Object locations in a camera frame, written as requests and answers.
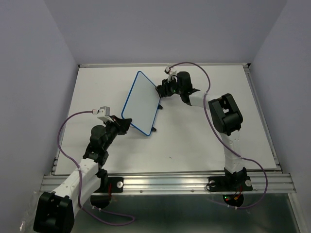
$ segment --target cable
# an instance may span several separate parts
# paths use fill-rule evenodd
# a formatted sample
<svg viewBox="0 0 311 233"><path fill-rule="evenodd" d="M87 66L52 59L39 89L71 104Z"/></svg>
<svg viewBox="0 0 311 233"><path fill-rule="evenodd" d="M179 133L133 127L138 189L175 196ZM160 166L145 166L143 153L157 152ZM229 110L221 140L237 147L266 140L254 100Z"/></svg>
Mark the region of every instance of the cable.
<svg viewBox="0 0 311 233"><path fill-rule="evenodd" d="M236 153L236 152L235 152L234 150L232 150L229 146L227 146L227 145L222 141L222 139L218 136L218 134L217 134L216 130L214 129L214 126L213 126L213 124L211 123L211 121L210 121L210 119L209 119L209 116L208 116L208 114L207 114L206 96L207 96L207 93L208 93L209 90L210 90L210 78L209 78L207 72L206 72L200 65L198 65L198 64L196 64L196 63L193 63L193 62L180 62L180 63L176 63L176 64L170 66L170 68L173 68L173 67L178 66L178 65L181 65L181 64L192 64L192 65L194 65L194 66L197 66L197 67L199 67L199 68L205 73L205 75L206 75L206 77L207 77L207 80L208 80L208 89L207 89L207 91L206 91L205 94L204 94L204 98L203 98L203 108L204 108L205 116L206 116L206 118L207 118L207 121L208 121L208 123L209 123L209 126L210 126L210 128L212 129L212 131L213 131L213 133L215 134L215 136L216 136L216 138L218 139L218 141L219 141L224 147L226 147L230 152L232 152L234 155L238 156L239 158L241 158L241 159L243 159L243 160L246 160L246 161L251 161L251 162L257 164L257 165L260 167L260 169L262 170L262 172L263 172L263 174L264 174L264 177L265 177L265 179L266 179L266 186L265 186L264 192L263 192L262 196L259 198L258 201L256 201L255 203L253 203L253 204L251 204L251 205L248 205L248 206L242 206L242 207L230 206L230 207L233 207L233 208L236 208L236 209L247 209L247 208L251 208L251 207L257 205L257 204L264 198L264 196L266 195L267 190L268 190L268 176L267 176L266 171L265 171L264 168L260 165L260 163L258 163L257 161L255 161L255 160L253 160L253 159L243 158L241 155L239 155L238 153ZM224 206L227 206L226 204L223 204L223 203L221 203L221 202L217 202L217 201L213 201L213 200L210 200L210 201L215 202L215 203L218 203L218 204L221 204L221 205L224 205Z"/></svg>
<svg viewBox="0 0 311 233"><path fill-rule="evenodd" d="M78 171L79 171L78 205L79 205L79 207L80 207L83 211L85 211L87 214L89 214L90 216L92 216L92 217L95 218L96 220L98 220L98 221L100 221L101 223L104 223L104 224L106 224L106 225L109 225L109 226L116 226L116 227L129 225L129 224L131 224L131 223L133 223L133 222L135 221L135 217L132 216L132 215L119 214L119 213L115 213L115 212L111 212L111 211L107 211L107 210L102 210L102 209L97 208L96 206L94 206L94 207L93 207L94 209L97 209L97 210L99 210L99 211L101 211L101 212L104 212L104 213L107 213L107 214L111 214L111 215L116 215L116 216L128 217L128 218L131 218L131 219L132 219L131 221L126 222L126 223L122 223L122 224L116 224L116 223L106 222L106 221L100 219L99 217L97 217L96 215L94 215L93 213L91 213L90 211L88 211L87 209L83 208L83 206L82 206L82 204L81 204L82 172L81 172L81 170L79 169L80 166L79 166L79 164L77 163L77 161L76 161L74 158L72 158L72 157L70 157L69 155L67 155L67 154L63 151L63 149L61 148L61 146L60 146L60 134L61 134L61 131L62 131L64 125L67 123L67 121L68 121L69 119L71 119L72 117L74 117L74 116L76 116L76 115L84 114L84 113L92 113L92 111L83 111L83 112L78 112L78 113L72 114L71 116L69 116L69 117L63 122L63 124L61 125L61 127L60 127L60 129L59 129L59 131L58 131L58 134L57 134L57 146L58 146L59 150L62 152L62 154L63 154L66 158L70 159L70 160L76 165L76 167L77 167L77 169L78 169Z"/></svg>

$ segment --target wall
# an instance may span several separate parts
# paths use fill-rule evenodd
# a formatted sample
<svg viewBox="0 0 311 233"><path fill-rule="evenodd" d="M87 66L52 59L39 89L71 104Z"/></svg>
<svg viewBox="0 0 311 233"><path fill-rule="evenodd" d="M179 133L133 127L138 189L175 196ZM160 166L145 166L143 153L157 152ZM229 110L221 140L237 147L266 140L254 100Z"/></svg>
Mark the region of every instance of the wall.
<svg viewBox="0 0 311 233"><path fill-rule="evenodd" d="M285 0L45 0L78 64L251 62Z"/></svg>
<svg viewBox="0 0 311 233"><path fill-rule="evenodd" d="M0 226L19 231L56 154L77 65L42 0L0 0Z"/></svg>
<svg viewBox="0 0 311 233"><path fill-rule="evenodd" d="M289 0L251 72L278 158L311 229L311 1Z"/></svg>

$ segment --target table surface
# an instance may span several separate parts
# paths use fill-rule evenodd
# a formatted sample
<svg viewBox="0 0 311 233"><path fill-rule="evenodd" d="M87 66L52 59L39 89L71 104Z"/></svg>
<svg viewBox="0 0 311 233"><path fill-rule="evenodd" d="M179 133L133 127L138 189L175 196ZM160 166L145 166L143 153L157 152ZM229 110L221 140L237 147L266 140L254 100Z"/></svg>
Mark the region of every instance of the table surface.
<svg viewBox="0 0 311 233"><path fill-rule="evenodd" d="M167 78L165 67L81 68L77 76L69 115L79 111L110 106L110 114L121 112L136 73L142 71L156 85ZM233 95L242 115L240 136L243 157L255 159L265 169L276 168L271 148L242 65L203 66L211 79L210 94ZM191 75L193 87L207 90L207 79L197 67L179 66ZM104 168L109 173L187 172L223 170L223 146L210 129L203 108L188 106L178 95L160 101L154 127L157 132L145 136L135 128L117 136L108 149ZM77 161L89 143L90 131L102 124L92 114L75 116L66 125L63 150ZM259 169L246 161L247 169ZM59 155L56 175L70 174L74 164Z"/></svg>

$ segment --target blue edge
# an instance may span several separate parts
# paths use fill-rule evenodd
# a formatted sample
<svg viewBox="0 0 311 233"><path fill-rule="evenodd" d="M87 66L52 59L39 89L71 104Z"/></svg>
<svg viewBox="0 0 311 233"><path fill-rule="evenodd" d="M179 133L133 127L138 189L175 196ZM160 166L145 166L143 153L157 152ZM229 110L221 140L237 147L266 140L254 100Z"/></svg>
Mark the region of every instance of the blue edge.
<svg viewBox="0 0 311 233"><path fill-rule="evenodd" d="M121 117L123 118L123 119L125 119L124 117L123 117L123 112L124 112L124 110L125 110L125 107L126 107L126 104L127 104L127 101L128 101L128 99L130 98L130 95L131 95L131 93L132 93L132 90L133 90L133 87L134 87L134 84L135 84L135 82L136 82L136 79L137 79L137 76L138 76L138 74L139 73L142 73L143 74L143 76L145 76L147 79L148 79L148 77L143 73L143 72L141 72L141 71L138 71L137 72L137 74L136 74L136 77L135 77L135 79L134 79L134 82L133 82L133 85L132 85L132 87L131 87L131 90L130 90L130 93L128 93L128 96L127 96L127 99L126 99L126 102L125 102L125 104L124 104L124 107L123 107L123 110L122 110L122 113L121 113ZM158 111L158 108L156 109L156 112L155 112L155 118L154 118L154 121L152 122L152 126L151 126L151 129L150 129L150 132L149 132L149 134L146 134L145 132L143 132L141 129L139 129L139 128L137 128L135 125L133 125L132 123L131 123L131 125L135 128L135 129L138 129L139 131L141 131L144 135L146 135L146 136L150 136L151 135L151 131L152 131L152 127L154 126L154 123L155 123L155 120L156 120L156 114L157 114L157 111Z"/></svg>

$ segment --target purple cable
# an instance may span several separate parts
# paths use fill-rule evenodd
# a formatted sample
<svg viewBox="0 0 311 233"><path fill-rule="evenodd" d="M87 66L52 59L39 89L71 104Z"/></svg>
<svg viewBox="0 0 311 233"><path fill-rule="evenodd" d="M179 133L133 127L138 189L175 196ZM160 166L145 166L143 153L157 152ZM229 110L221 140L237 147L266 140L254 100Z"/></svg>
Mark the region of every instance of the purple cable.
<svg viewBox="0 0 311 233"><path fill-rule="evenodd" d="M177 64L174 64L174 65L170 66L170 68L173 68L173 67L178 66L178 65L181 65L181 64L192 64L192 65L195 65L195 66L199 67L199 68L205 73L205 75L206 75L206 77L207 77L207 80L208 80L208 89L207 89L207 91L206 91L205 94L204 94L204 98L203 98L203 107L204 107L205 116L206 116L206 118L207 118L207 121L208 121L208 123L209 123L209 126L210 126L210 128L212 129L212 131L213 131L213 133L215 134L215 136L216 136L216 138L218 139L218 141L220 141L220 143L221 143L224 147L226 147L230 152L232 152L234 155L238 156L239 158L241 158L241 159L243 159L243 160L251 161L251 162L257 164L257 165L260 167L260 169L262 170L262 172L263 172L263 174L264 174L264 177L265 177L265 179L266 179L266 186L265 186L265 189L264 189L264 192L263 192L262 196L261 196L261 197L259 198L259 200L256 201L255 203L253 203L253 204L251 204L251 205L248 205L248 206L237 207L237 209L247 209L247 208L251 208L251 207L257 205L257 204L264 198L264 196L266 195L267 190L268 190L268 176L267 176L266 171L263 169L263 167L262 167L262 166L260 165L260 163L258 163L257 161L255 161L255 160L253 160L253 159L243 158L241 155L239 155L238 153L236 153L236 152L235 152L234 150L232 150L229 146L227 146L227 145L222 141L222 139L218 136L217 132L215 131L215 129L214 129L214 127L213 127L213 124L211 123L211 121L210 121L210 119L209 119L209 116L208 116L208 114L207 114L207 109L206 109L206 96L207 96L207 93L208 93L209 90L210 90L210 78L209 78L207 72L206 72L200 65L198 65L198 64L196 64L196 63L193 63L193 62L180 62L180 63L177 63ZM220 204L220 205L224 205L224 206L228 206L228 207L235 208L234 206L229 206L229 205L223 204L223 203L218 202L218 201L214 201L214 200L210 200L210 201L211 201L211 202L214 202L214 203L217 203L217 204Z"/></svg>
<svg viewBox="0 0 311 233"><path fill-rule="evenodd" d="M95 209L101 211L101 212L104 212L104 213L107 213L107 214L111 214L111 215L117 215L117 216L122 216L122 217L129 217L131 218L132 220L129 221L129 222L126 222L126 223L122 223L122 224L116 224L116 223L110 223L110 222L106 222L102 219L100 219L99 217L97 217L96 215L92 214L90 211L88 211L87 209L83 208L82 204L81 204L81 192L82 192L82 172L81 170L79 170L80 166L79 164L77 163L77 161L75 161L72 157L70 157L69 155L67 155L63 149L61 148L60 146L60 134L61 134L61 131L64 127L64 125L67 123L67 121L69 119L71 119L72 117L76 116L76 115L79 115L79 114L83 114L83 113L92 113L92 111L83 111L83 112L78 112L78 113L75 113L75 114L72 114L71 116L69 116L65 121L64 123L61 125L59 131L58 131L58 134L57 134L57 146L59 148L59 150L62 152L62 154L70 159L75 165L76 167L78 168L78 171L79 171L79 192L78 192L78 205L79 207L84 210L87 214L91 215L93 218L95 218L96 220L100 221L101 223L104 223L104 224L107 224L109 226L116 226L116 227L121 227L121 226L125 226L125 225L129 225L131 224L132 222L135 221L135 217L132 216L132 215L126 215L126 214L119 214L119 213L115 213L115 212L111 212L111 211L107 211L107 210L102 210L102 209L99 209L97 207L95 207Z"/></svg>

